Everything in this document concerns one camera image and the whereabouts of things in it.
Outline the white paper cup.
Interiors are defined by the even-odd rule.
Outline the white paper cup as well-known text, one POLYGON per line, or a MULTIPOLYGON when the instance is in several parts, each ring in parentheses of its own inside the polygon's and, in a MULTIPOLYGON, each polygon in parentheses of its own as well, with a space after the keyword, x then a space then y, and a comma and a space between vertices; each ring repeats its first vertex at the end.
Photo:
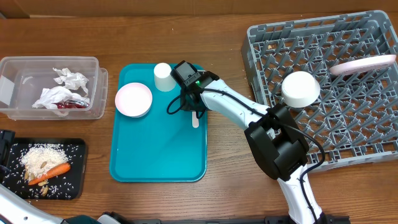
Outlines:
POLYGON ((172 68, 167 63, 158 63, 154 67, 154 81, 158 90, 168 92, 175 88, 176 82, 171 76, 171 71, 172 68))

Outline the rice and food scraps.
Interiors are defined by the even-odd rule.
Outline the rice and food scraps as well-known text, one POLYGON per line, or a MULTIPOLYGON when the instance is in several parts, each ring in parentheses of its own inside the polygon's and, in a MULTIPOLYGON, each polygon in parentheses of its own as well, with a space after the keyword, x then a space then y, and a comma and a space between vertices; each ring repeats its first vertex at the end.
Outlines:
MULTIPOLYGON (((54 144, 31 146, 18 160, 18 164, 22 166, 22 179, 27 183, 63 163, 69 163, 69 158, 63 149, 54 144)), ((42 196, 47 195, 49 180, 35 184, 41 188, 42 196)))

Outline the white plastic fork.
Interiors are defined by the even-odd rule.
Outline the white plastic fork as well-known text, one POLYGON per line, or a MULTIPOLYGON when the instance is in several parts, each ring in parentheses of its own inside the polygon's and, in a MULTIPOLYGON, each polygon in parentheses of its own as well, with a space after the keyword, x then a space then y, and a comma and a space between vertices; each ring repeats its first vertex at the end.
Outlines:
POLYGON ((197 118, 197 113, 195 111, 192 112, 192 126, 194 128, 199 127, 199 119, 197 118))

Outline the pink bowl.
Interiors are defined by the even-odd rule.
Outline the pink bowl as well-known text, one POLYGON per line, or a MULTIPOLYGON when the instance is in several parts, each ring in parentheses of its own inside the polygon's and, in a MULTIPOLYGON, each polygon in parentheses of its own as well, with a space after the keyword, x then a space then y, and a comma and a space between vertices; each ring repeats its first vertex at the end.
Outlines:
POLYGON ((145 116, 152 105, 152 92, 142 83, 128 83, 115 96, 116 109, 124 116, 140 118, 145 116))

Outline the orange carrot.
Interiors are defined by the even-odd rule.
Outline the orange carrot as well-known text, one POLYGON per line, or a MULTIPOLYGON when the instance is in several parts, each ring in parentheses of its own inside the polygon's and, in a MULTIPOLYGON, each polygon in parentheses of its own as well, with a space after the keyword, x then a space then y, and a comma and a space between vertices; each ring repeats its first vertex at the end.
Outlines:
POLYGON ((69 163, 60 164, 58 166, 53 167, 52 169, 50 169, 48 172, 44 173, 43 175, 41 175, 35 179, 32 179, 28 183, 28 185, 35 185, 35 184, 43 182, 47 179, 51 179, 52 177, 62 175, 64 173, 68 172, 70 169, 71 169, 71 165, 69 163))

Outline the red snack wrapper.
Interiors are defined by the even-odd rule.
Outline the red snack wrapper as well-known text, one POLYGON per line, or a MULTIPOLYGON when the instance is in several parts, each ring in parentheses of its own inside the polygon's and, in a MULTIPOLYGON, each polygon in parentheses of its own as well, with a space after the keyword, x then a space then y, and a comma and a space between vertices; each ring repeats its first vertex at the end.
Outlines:
POLYGON ((67 100, 55 104, 58 109, 80 109, 87 108, 89 104, 81 100, 67 100))

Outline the white napkin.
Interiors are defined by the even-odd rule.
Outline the white napkin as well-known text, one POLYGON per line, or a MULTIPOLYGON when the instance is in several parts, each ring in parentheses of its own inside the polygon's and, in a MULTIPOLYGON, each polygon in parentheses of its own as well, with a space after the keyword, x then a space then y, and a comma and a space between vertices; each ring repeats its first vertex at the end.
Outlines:
POLYGON ((89 79, 82 73, 71 72, 68 68, 53 68, 53 71, 58 75, 57 78, 53 79, 58 86, 44 88, 40 98, 32 105, 33 108, 62 110, 58 109, 55 104, 67 100, 81 100, 90 105, 90 99, 88 98, 89 91, 86 86, 89 79))

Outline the white small bowl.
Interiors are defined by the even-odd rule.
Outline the white small bowl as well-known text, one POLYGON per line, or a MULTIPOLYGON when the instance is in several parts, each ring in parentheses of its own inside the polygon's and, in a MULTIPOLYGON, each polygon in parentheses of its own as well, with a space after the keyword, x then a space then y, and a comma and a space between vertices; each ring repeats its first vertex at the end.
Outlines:
POLYGON ((304 108, 317 100, 320 84, 308 72, 293 72, 283 79, 281 92, 287 106, 304 108))

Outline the grey plastic dishwasher rack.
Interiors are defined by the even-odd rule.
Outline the grey plastic dishwasher rack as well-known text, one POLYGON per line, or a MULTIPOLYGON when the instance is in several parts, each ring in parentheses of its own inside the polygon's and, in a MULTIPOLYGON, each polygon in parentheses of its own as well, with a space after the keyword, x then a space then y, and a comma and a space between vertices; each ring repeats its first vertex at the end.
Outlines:
POLYGON ((335 65, 397 53, 397 34, 383 11, 251 26, 241 49, 258 103, 283 102, 282 80, 312 74, 320 96, 291 108, 312 135, 308 163, 317 171, 397 159, 397 65, 338 77, 335 65))

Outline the large pink plate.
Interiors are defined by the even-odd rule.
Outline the large pink plate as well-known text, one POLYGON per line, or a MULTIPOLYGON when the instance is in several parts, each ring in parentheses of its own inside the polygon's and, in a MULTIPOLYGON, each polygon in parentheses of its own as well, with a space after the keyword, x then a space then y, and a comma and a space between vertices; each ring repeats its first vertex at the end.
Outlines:
POLYGON ((335 65, 330 68, 332 75, 351 75, 370 70, 390 67, 396 61, 396 55, 377 55, 335 65))

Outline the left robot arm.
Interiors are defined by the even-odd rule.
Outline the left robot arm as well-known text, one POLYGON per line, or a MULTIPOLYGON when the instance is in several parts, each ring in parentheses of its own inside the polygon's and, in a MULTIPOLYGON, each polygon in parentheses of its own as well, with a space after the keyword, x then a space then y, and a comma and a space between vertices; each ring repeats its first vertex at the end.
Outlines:
POLYGON ((3 185, 1 185, 1 223, 121 224, 107 213, 97 220, 85 215, 67 219, 59 218, 35 208, 3 185))

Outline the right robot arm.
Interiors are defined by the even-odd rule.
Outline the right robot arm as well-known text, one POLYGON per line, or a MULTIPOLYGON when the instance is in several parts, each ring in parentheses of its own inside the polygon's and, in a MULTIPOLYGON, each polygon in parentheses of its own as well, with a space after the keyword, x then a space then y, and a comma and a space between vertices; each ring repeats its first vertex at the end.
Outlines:
POLYGON ((184 60, 170 75, 180 87, 179 110, 192 111, 197 119, 206 111, 216 111, 244 131, 256 164, 282 189, 289 207, 288 222, 328 221, 308 180, 308 142, 314 138, 299 129, 286 106, 268 107, 249 100, 216 74, 184 60))

